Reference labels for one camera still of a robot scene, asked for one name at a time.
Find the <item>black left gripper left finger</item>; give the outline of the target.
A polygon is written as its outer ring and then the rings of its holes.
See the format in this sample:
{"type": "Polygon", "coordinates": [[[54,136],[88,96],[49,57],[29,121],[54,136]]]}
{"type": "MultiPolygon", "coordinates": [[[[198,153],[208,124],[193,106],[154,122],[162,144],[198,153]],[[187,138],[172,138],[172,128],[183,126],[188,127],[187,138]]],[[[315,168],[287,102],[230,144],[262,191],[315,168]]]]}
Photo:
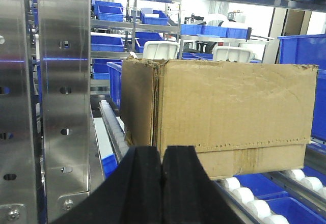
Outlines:
{"type": "Polygon", "coordinates": [[[131,147],[115,171],[55,223],[161,223],[161,163],[155,147],[131,147]]]}

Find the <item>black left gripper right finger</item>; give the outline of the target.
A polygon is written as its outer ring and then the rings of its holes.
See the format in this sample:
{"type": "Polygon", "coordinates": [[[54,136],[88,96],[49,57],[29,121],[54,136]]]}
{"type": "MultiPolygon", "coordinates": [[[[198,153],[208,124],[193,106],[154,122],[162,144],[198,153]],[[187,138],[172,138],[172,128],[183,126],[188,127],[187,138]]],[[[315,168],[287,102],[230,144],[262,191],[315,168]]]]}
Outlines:
{"type": "Polygon", "coordinates": [[[162,173],[163,223],[242,223],[209,179],[193,146],[169,146],[162,173]]]}

